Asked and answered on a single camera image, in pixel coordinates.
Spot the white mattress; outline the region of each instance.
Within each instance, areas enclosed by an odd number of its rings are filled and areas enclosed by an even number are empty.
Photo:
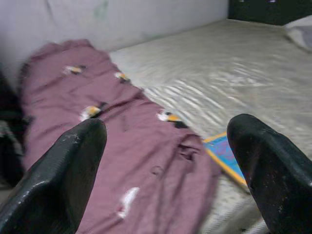
[[[225,20],[111,53],[155,102],[203,138],[255,115],[311,155],[312,55],[276,26]],[[203,234],[265,233],[253,199],[225,175]]]

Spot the black object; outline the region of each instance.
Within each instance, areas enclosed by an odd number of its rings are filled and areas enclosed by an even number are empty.
[[[23,137],[27,124],[18,97],[0,72],[0,177],[14,187],[23,177]]]
[[[312,233],[312,162],[256,117],[231,119],[233,154],[272,234]]]
[[[284,25],[312,15],[310,0],[230,0],[229,18]]]
[[[90,118],[98,118],[99,116],[101,116],[104,112],[104,108],[106,105],[107,105],[107,102],[102,101],[100,105],[98,106],[98,108],[100,109],[100,112],[98,112],[94,116],[91,116]]]
[[[175,121],[168,121],[168,122],[172,122],[175,125],[175,128],[189,128],[184,122],[180,121],[180,120],[175,120]]]
[[[105,144],[99,119],[88,119],[60,136],[1,205],[0,234],[74,234]]]

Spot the white wall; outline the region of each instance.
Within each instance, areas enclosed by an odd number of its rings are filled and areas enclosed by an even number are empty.
[[[112,51],[225,19],[227,8],[228,0],[1,0],[1,67],[14,85],[47,42],[87,38]]]

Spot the notebook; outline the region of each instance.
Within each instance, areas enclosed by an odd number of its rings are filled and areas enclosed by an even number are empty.
[[[232,153],[226,133],[204,140],[204,146],[212,159],[242,188],[248,190],[246,180]]]

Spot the maroon fabric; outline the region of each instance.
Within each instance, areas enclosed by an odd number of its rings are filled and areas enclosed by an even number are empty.
[[[82,74],[64,75],[65,66]],[[87,106],[106,102],[100,115],[108,140],[79,234],[191,234],[213,199],[219,168],[200,137],[161,121],[161,106],[120,82],[109,56],[88,41],[48,44],[29,61],[23,108],[34,118],[26,138],[30,168]],[[125,218],[121,199],[139,188]]]

